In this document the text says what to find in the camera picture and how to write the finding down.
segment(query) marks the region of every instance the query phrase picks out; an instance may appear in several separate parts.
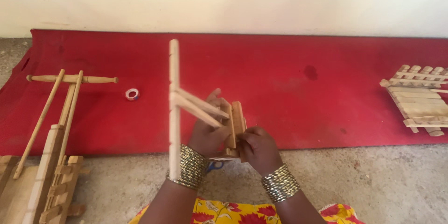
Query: bangle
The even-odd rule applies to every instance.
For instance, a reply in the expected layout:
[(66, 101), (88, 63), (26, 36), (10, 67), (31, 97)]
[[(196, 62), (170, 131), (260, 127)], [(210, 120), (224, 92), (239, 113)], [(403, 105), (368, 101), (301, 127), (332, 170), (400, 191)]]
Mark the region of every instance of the bangle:
[(205, 177), (208, 161), (186, 145), (181, 145), (181, 177), (174, 183), (197, 190)]
[(288, 170), (286, 164), (283, 164), (275, 172), (263, 177), (261, 182), (273, 203), (282, 202), (294, 196), (300, 190), (299, 184)]

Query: red flower print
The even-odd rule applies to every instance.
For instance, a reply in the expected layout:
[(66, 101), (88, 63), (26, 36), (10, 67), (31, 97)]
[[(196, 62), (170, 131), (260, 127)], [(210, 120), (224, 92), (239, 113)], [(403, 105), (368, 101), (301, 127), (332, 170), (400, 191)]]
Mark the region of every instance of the red flower print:
[(275, 216), (276, 215), (276, 211), (274, 210), (274, 208), (272, 206), (261, 207), (258, 209), (257, 213), (260, 213), (260, 214), (266, 215), (266, 216)]
[(352, 215), (349, 218), (345, 218), (345, 219), (348, 220), (348, 221), (351, 221), (351, 222), (353, 222), (355, 224), (365, 224), (364, 222), (359, 221), (358, 219), (356, 219), (355, 215)]
[(239, 224), (267, 224), (265, 217), (259, 217), (257, 214), (240, 215)]
[(320, 215), (322, 217), (327, 217), (327, 216), (330, 216), (330, 215), (336, 215), (336, 214), (338, 214), (338, 212), (339, 212), (338, 204), (334, 204), (333, 206), (331, 206), (331, 207), (323, 210), (322, 212), (320, 212)]
[(193, 213), (191, 215), (191, 221), (190, 223), (194, 223), (194, 221), (199, 221), (199, 222), (204, 222), (204, 221), (208, 221), (208, 220), (212, 220), (213, 218), (215, 218), (215, 216), (213, 215), (208, 215), (206, 213)]
[(238, 204), (236, 203), (228, 203), (228, 202), (221, 202), (223, 206), (227, 209), (227, 211), (233, 211), (233, 212), (241, 212), (241, 209), (238, 208)]

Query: white wall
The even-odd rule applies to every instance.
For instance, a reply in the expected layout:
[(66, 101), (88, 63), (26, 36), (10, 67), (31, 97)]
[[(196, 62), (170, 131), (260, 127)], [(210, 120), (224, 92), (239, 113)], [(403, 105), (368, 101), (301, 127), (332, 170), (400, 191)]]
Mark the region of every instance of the white wall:
[(31, 28), (448, 37), (448, 0), (0, 0), (0, 37)]

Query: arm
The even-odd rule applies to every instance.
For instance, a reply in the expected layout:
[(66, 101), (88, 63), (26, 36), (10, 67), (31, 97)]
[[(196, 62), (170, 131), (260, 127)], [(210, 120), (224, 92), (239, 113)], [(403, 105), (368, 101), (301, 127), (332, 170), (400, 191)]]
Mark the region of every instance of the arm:
[[(251, 127), (239, 134), (240, 151), (261, 176), (272, 174), (283, 165), (274, 139), (262, 128)], [(277, 214), (283, 224), (325, 224), (326, 222), (308, 201), (302, 190), (294, 196), (275, 204)]]
[[(220, 89), (216, 89), (206, 101), (219, 107), (222, 102), (226, 102), (222, 98), (217, 98), (220, 92)], [(198, 120), (194, 125), (188, 147), (202, 156), (207, 156), (215, 153), (229, 135), (230, 130), (227, 127), (214, 129)], [(190, 223), (197, 194), (196, 189), (166, 179), (139, 224)]]

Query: hand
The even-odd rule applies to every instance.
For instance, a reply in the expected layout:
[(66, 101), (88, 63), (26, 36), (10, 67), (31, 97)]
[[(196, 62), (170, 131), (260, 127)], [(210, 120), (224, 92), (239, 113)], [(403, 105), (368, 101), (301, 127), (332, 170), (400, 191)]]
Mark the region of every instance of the hand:
[[(217, 96), (221, 94), (221, 89), (215, 89), (207, 97), (206, 102), (211, 105), (220, 108), (227, 101), (224, 98), (218, 98)], [(193, 127), (193, 133), (191, 135), (190, 141), (188, 142), (188, 147), (192, 148), (202, 156), (208, 156), (214, 154), (218, 151), (221, 143), (230, 135), (230, 129), (227, 127), (221, 127), (215, 129), (210, 125), (204, 123), (204, 121), (198, 119)]]
[(240, 151), (261, 176), (267, 176), (283, 165), (276, 142), (263, 128), (250, 127), (237, 136), (242, 140)]

